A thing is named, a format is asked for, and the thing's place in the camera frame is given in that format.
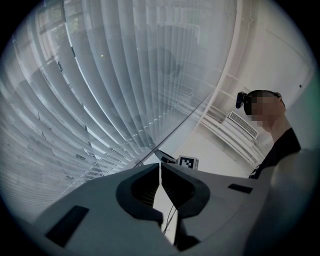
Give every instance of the black shirt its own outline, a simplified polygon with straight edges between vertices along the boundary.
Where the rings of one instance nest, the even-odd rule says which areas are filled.
[[[274,143],[270,152],[266,155],[260,166],[250,174],[249,179],[258,179],[264,168],[276,166],[282,158],[296,153],[300,149],[301,147],[294,130],[292,128],[286,130],[285,133]]]

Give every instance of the dark hair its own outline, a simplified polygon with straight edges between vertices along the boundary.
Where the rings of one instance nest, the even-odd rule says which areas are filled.
[[[277,97],[280,98],[281,95],[279,93],[270,91],[270,90],[253,90],[248,94],[244,93],[243,91],[238,93],[235,107],[237,109],[241,108],[243,105],[244,112],[246,115],[250,116],[252,114],[252,103],[256,103],[257,97]]]

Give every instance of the white wall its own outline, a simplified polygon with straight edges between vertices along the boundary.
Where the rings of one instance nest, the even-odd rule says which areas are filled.
[[[320,75],[317,73],[301,97],[286,112],[302,149],[320,148]]]
[[[247,178],[251,166],[231,147],[201,124],[173,154],[199,159],[198,170],[234,177]]]
[[[238,44],[243,45],[244,51],[238,49],[239,53],[234,55],[236,64],[228,71],[234,78],[227,77],[222,90],[234,97],[241,91],[279,92],[290,109],[315,73],[315,58],[294,22],[274,1],[243,3],[247,11],[242,13]],[[243,108],[235,109],[233,98],[220,93],[214,104],[224,112],[233,110],[241,115],[258,130],[257,140],[264,148],[268,151],[272,147],[271,136],[251,122]]]

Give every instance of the air vent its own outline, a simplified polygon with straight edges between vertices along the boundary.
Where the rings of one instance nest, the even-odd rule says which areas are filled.
[[[179,83],[176,83],[176,82],[172,82],[169,84],[167,84],[166,86],[168,87],[171,87],[173,88],[174,90],[176,91],[179,91],[179,92],[183,92],[189,96],[192,96],[194,94],[194,89],[188,87],[188,86],[185,86],[185,85],[182,85],[182,84],[179,84]]]
[[[244,129],[250,136],[254,139],[258,137],[258,132],[250,125],[247,121],[245,121],[241,116],[231,111],[228,115],[228,118],[234,121],[237,125],[239,125],[242,129]]]

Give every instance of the black wire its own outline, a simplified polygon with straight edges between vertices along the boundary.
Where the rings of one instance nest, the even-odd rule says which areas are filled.
[[[177,209],[174,209],[174,212],[173,212],[173,214],[172,214],[169,222],[167,223],[167,225],[166,225],[166,227],[165,227],[165,229],[164,229],[164,231],[163,231],[163,234],[165,234],[165,233],[167,232],[167,228],[169,227],[169,224],[170,224],[172,218],[174,217],[176,210],[177,210]]]
[[[166,219],[166,225],[168,225],[169,216],[170,216],[170,213],[171,213],[173,207],[174,207],[174,205],[172,205],[172,207],[171,207],[171,209],[169,211],[168,218]]]

